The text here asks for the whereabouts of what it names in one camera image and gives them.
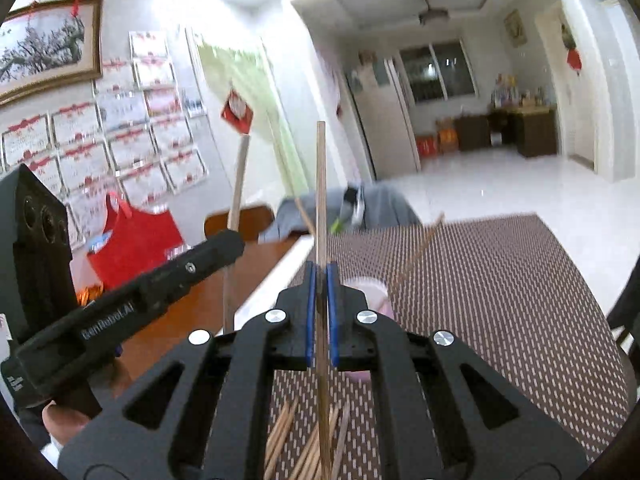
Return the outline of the person's left hand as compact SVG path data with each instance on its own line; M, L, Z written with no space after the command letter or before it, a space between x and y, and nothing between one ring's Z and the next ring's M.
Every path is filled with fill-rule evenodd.
M110 393L106 398L111 401L117 399L132 384L132 379L122 361L116 359L102 372L96 373L91 378L90 384L97 384L99 393L106 393L107 385ZM43 409L42 420L51 438L64 446L79 434L92 421L92 418L73 408L51 401Z

